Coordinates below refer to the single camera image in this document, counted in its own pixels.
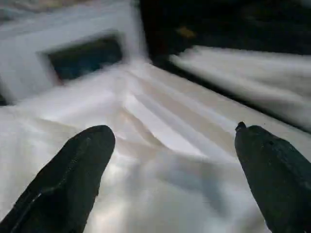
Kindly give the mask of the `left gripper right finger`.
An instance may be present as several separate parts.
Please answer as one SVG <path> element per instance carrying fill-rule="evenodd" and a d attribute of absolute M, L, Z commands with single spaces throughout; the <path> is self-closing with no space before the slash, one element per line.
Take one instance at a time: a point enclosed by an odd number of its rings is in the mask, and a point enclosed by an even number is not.
<path fill-rule="evenodd" d="M 311 164 L 288 141 L 239 122 L 235 149 L 251 193 L 273 233 L 311 231 Z"/>

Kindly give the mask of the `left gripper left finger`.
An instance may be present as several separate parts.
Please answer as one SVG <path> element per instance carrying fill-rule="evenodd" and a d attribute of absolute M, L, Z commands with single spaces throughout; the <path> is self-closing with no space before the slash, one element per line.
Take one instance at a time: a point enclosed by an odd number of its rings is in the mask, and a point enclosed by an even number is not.
<path fill-rule="evenodd" d="M 70 138 L 0 222 L 2 233 L 82 233 L 116 139 L 106 125 Z"/>

